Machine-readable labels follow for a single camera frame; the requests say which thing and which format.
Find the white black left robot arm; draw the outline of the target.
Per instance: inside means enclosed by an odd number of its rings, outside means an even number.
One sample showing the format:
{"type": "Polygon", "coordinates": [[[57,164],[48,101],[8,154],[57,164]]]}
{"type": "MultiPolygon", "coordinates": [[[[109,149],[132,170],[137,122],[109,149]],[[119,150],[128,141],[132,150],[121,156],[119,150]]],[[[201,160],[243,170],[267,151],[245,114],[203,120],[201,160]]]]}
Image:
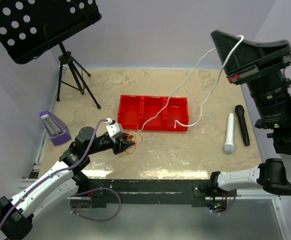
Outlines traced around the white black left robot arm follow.
{"type": "Polygon", "coordinates": [[[82,169],[90,163],[91,154],[112,150],[117,155],[135,145],[120,124],[106,128],[106,133],[96,136],[95,128],[83,127],[50,170],[20,193],[1,197],[0,234],[9,240],[22,240],[36,220],[55,205],[68,197],[88,193],[89,179],[82,169]]]}

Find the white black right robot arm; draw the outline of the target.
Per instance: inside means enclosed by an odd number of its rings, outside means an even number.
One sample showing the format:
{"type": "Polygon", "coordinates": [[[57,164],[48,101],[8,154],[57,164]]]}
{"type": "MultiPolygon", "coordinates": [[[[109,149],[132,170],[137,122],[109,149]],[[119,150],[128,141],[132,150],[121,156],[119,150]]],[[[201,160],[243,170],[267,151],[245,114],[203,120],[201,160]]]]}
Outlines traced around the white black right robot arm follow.
{"type": "Polygon", "coordinates": [[[250,169],[213,172],[209,193],[218,197],[237,189],[262,187],[270,194],[291,196],[291,80],[283,73],[291,64],[290,43],[254,42],[220,30],[214,30],[211,38],[228,81],[247,85],[260,116],[255,127],[267,130],[279,158],[250,169]]]}

